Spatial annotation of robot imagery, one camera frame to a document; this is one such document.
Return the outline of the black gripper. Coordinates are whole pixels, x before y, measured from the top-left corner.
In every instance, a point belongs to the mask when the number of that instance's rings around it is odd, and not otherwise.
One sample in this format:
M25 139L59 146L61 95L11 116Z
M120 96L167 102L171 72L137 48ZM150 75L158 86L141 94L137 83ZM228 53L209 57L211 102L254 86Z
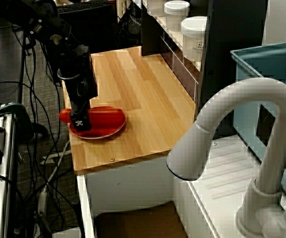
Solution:
M86 72L63 78L71 104L69 117L77 132L90 131L90 99L98 96L98 86L94 73Z

